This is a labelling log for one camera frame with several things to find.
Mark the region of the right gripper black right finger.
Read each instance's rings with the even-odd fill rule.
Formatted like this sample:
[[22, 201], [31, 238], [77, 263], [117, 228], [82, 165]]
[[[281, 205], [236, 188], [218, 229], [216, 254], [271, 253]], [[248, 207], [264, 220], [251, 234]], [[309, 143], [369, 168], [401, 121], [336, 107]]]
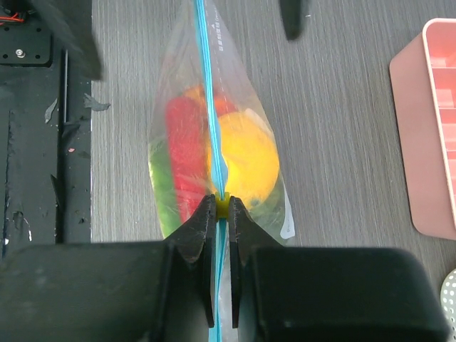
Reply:
[[421, 263], [394, 248], [284, 247], [229, 201], [232, 319], [240, 341], [446, 341]]

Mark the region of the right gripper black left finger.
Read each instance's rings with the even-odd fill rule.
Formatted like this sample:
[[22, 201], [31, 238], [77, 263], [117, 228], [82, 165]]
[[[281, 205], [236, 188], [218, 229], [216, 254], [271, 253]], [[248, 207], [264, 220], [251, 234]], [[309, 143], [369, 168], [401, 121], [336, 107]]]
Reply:
[[1, 263], [3, 341], [207, 341], [216, 201], [168, 238], [35, 245]]

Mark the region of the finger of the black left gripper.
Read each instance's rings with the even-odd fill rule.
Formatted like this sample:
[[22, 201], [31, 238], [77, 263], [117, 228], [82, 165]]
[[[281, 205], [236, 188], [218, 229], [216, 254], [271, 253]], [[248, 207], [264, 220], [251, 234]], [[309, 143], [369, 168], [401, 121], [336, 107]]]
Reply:
[[279, 9], [287, 40], [298, 40], [311, 17], [312, 0], [279, 0]]
[[103, 79], [103, 63], [92, 30], [90, 1], [35, 0], [29, 2], [51, 32], [92, 81]]

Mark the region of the toy watermelon slice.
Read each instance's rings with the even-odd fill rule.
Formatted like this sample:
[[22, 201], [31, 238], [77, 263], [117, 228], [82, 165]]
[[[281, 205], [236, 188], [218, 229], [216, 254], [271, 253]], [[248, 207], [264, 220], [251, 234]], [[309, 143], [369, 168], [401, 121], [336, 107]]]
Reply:
[[207, 122], [199, 104], [178, 96], [154, 112], [149, 172], [164, 238], [195, 212], [207, 192]]

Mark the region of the yellow toy mango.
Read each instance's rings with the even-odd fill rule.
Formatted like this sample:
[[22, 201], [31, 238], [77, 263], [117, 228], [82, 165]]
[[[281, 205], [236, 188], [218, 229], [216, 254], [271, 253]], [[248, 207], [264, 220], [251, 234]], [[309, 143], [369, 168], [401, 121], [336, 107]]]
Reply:
[[227, 166], [225, 191], [247, 209], [266, 202], [279, 177], [279, 154], [269, 124], [252, 109], [218, 117], [222, 157]]

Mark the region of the clear zip top bag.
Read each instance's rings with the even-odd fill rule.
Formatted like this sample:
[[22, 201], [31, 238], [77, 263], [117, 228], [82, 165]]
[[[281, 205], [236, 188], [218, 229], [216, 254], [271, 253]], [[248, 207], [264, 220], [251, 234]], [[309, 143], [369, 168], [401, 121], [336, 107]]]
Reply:
[[[222, 157], [218, 117], [250, 108], [274, 131], [213, 1], [182, 2], [167, 44], [152, 119], [156, 109], [181, 95], [199, 104], [207, 122], [207, 192], [204, 197], [211, 195], [216, 201], [212, 265], [214, 325], [209, 329], [209, 340], [239, 341], [232, 319], [228, 223], [229, 201], [235, 196], [225, 191], [227, 166]], [[281, 165], [272, 194], [265, 203], [247, 211], [254, 222], [280, 245], [294, 243], [295, 224]]]

